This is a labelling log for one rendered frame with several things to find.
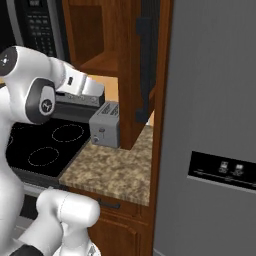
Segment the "black and silver microwave oven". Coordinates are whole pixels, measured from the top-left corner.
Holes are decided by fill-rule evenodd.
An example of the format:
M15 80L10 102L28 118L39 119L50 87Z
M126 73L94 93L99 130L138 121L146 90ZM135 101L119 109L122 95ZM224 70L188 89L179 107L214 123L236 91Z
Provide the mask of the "black and silver microwave oven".
M62 0L0 0L0 53L14 45L69 62Z

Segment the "tall wooden side panel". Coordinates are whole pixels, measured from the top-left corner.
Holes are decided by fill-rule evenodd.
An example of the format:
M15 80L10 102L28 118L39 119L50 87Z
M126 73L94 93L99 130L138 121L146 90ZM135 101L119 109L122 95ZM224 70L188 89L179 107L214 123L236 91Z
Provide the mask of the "tall wooden side panel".
M153 256L173 3L174 0L160 0L158 59L155 85L155 110L149 202L151 216L149 221L149 252L147 253L147 256Z

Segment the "wooden drawer front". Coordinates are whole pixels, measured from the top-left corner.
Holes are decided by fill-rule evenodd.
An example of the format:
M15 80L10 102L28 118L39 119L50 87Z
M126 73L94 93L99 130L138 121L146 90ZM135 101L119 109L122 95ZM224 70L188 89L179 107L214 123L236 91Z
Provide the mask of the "wooden drawer front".
M93 192L84 191L84 190L77 189L77 188L69 188L69 191L76 193L76 194L88 196L96 201L98 198L101 198L104 202L108 202L111 204L116 204L116 203L121 204L119 209L111 209L111 208L106 208L106 207L100 206L104 211L115 213L117 215L122 215L122 216L138 217L138 218L142 217L142 212L144 210L144 206L142 206L142 205L124 201L121 199L116 199L116 198L100 195L100 194L93 193Z

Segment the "black stove with hob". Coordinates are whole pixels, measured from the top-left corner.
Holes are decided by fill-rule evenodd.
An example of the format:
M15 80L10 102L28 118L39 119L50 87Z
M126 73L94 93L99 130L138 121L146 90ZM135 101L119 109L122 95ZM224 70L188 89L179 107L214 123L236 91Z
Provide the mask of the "black stove with hob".
M22 124L10 108L8 89L0 89L0 232L9 236L25 194L59 190L57 176L89 139L89 126L51 119L43 125Z

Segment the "open wooden wall cabinet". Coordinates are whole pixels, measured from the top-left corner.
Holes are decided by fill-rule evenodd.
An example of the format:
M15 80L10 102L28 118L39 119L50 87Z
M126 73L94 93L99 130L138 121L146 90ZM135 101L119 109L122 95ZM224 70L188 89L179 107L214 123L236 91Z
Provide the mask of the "open wooden wall cabinet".
M61 0L71 63L92 75L118 77L139 68L140 0Z

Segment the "grey fridge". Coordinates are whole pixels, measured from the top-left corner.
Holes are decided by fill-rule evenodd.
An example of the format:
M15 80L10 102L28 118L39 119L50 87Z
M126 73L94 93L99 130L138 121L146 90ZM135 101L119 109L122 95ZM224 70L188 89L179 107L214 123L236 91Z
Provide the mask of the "grey fridge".
M256 256L256 0L174 0L153 256Z

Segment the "wooden cabinet door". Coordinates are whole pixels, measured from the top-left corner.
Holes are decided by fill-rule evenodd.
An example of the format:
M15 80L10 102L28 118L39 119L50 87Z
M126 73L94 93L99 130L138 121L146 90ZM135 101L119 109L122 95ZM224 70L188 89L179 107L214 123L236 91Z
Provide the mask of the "wooden cabinet door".
M140 92L140 36L136 19L151 19L150 93L156 83L160 0L117 0L118 93L120 147L130 150L146 123L136 121L136 109L143 107ZM149 117L154 106L149 94Z

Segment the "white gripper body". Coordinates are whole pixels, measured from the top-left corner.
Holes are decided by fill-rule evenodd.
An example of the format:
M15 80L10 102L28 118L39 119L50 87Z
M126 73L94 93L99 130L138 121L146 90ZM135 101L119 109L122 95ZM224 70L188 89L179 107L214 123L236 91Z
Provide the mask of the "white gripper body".
M104 93L104 85L93 80L89 76L83 77L82 96L100 97Z

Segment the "wooden base cupboard door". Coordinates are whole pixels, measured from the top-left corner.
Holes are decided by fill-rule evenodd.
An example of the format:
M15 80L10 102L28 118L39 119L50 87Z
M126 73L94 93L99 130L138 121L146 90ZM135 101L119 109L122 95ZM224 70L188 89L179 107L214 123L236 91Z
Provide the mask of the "wooden base cupboard door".
M138 221L103 215L88 233L102 256L148 256L147 227Z

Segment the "grey toaster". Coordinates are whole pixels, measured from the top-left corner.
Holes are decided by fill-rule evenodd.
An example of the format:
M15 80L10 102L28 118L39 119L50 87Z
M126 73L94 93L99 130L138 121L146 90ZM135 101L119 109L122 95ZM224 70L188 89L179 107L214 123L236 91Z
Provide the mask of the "grey toaster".
M119 104L106 101L89 119L91 142L111 148L120 147Z

